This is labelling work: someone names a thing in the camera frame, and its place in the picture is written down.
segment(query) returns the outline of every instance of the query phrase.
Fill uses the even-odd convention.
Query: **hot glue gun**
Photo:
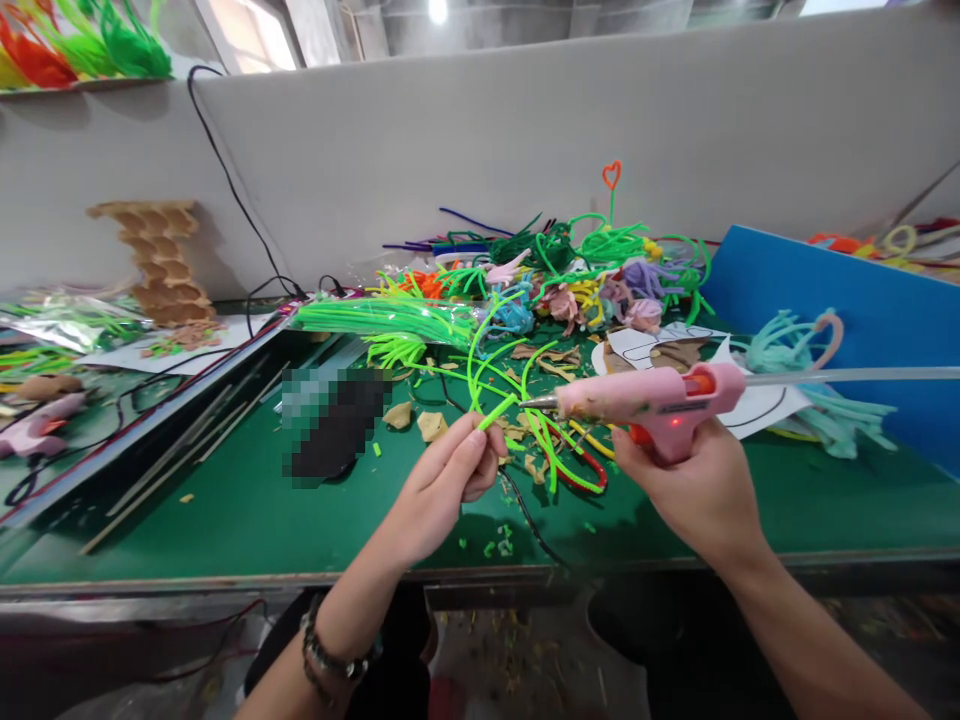
[[[62,425],[64,418],[79,411],[85,399],[84,393],[65,395],[37,408],[20,420],[14,420],[0,431],[0,458],[10,453],[16,453],[23,458],[33,455],[51,457],[63,451],[67,443],[48,433]]]
[[[960,368],[859,368],[744,375],[732,363],[697,363],[686,375],[670,367],[577,380],[520,403],[558,410],[561,417],[629,425],[637,445],[666,465],[690,457],[693,432],[709,417],[731,412],[748,387],[871,380],[960,380]]]

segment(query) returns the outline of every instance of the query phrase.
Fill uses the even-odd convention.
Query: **white partition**
[[[900,10],[454,57],[203,79],[251,208],[304,286],[382,243],[517,229],[606,202],[617,221],[719,238],[804,237],[885,217],[960,158],[960,15]],[[195,198],[215,298],[270,276],[184,83],[0,102],[0,288],[127,274],[109,200]]]

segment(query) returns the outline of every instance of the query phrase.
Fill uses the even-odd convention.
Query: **person's left hand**
[[[481,420],[478,413],[464,415],[427,448],[381,524],[388,546],[405,565],[440,547],[457,523],[460,503],[479,500],[496,481],[507,444],[497,425],[475,430]]]

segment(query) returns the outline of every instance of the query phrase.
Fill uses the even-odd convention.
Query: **glue gun nozzle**
[[[520,407],[531,410],[556,410],[560,407],[560,401],[556,395],[541,395],[532,400],[524,400],[520,403]]]

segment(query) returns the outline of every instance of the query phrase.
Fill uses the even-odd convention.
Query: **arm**
[[[701,425],[692,457],[670,468],[622,430],[614,445],[620,468],[730,589],[798,717],[928,717],[780,564],[743,447],[719,421]]]
[[[420,458],[396,503],[360,554],[324,598],[315,630],[324,650],[347,661],[373,645],[400,578],[428,557],[457,522],[461,502],[478,500],[494,483],[497,456],[507,447],[496,425],[474,428],[482,415],[464,415]],[[341,718],[353,684],[314,668],[333,708],[321,701],[303,670],[303,631],[284,649],[240,707],[237,720]]]

